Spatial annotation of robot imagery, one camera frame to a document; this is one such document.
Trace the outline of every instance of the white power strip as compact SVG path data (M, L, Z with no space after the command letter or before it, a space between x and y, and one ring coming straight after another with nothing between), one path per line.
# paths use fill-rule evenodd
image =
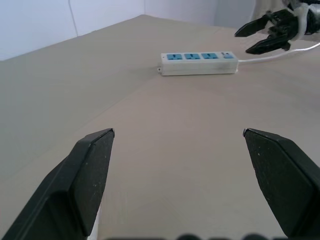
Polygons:
M162 53L158 72L163 76L235 74L238 64L230 51Z

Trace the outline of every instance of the cable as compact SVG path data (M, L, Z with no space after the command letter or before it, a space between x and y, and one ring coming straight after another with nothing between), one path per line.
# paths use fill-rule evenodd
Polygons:
M278 55L274 55L274 56L267 56L267 57L260 57L260 58L252 58L252 59L246 59L246 60L239 60L239 64L249 64L249 63L263 63L263 62L268 62L271 60L275 60L275 59L279 59L283 56L287 56L287 55L291 55L293 53L301 53L301 52L307 52L310 51L312 49L315 49L317 47L320 46L320 42L317 43L316 45L313 45L311 47L308 48L302 48L302 49L294 49L294 50L290 50L290 51L286 51L283 53L280 53Z

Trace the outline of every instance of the tabletop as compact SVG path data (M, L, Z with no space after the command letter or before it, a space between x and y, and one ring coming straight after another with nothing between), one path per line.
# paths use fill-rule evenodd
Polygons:
M252 58L245 50L266 36L235 31L142 15L0 62L0 237L74 144L107 128L116 134L100 239L284 236L242 132L289 138L320 165L320 50L236 74L157 72L161 53Z

